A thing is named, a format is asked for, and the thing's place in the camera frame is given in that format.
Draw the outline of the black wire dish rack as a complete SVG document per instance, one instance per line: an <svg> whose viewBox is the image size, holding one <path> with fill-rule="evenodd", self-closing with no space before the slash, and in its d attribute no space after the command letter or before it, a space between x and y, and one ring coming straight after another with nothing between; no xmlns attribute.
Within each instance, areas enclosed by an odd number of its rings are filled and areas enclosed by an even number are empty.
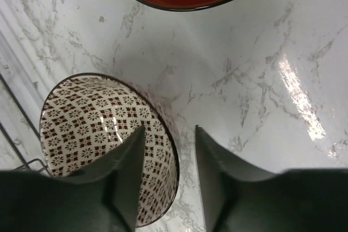
<svg viewBox="0 0 348 232"><path fill-rule="evenodd" d="M1 170L51 175L40 147L39 133L1 77Z"/></svg>

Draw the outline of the patterned beige bowl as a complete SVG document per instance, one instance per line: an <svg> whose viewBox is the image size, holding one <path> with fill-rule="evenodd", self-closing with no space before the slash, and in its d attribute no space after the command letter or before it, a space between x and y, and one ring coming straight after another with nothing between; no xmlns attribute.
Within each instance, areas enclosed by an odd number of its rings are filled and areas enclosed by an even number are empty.
<svg viewBox="0 0 348 232"><path fill-rule="evenodd" d="M178 132L170 111L141 86L97 73L72 75L48 94L39 126L55 177L90 164L144 127L137 226L154 223L172 205L179 185Z"/></svg>

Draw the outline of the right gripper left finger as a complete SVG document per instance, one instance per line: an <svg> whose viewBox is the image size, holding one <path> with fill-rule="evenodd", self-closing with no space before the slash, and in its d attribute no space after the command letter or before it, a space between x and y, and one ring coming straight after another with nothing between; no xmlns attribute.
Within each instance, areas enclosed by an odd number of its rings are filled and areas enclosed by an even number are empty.
<svg viewBox="0 0 348 232"><path fill-rule="evenodd" d="M134 231L144 153L139 127L66 177L2 171L1 231Z"/></svg>

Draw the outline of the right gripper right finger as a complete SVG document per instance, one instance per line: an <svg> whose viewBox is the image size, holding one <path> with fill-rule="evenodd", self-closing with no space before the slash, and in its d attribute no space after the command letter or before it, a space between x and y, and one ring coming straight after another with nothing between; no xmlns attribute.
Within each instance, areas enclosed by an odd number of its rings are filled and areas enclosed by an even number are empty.
<svg viewBox="0 0 348 232"><path fill-rule="evenodd" d="M347 169L272 173L195 129L195 151L208 231L347 231Z"/></svg>

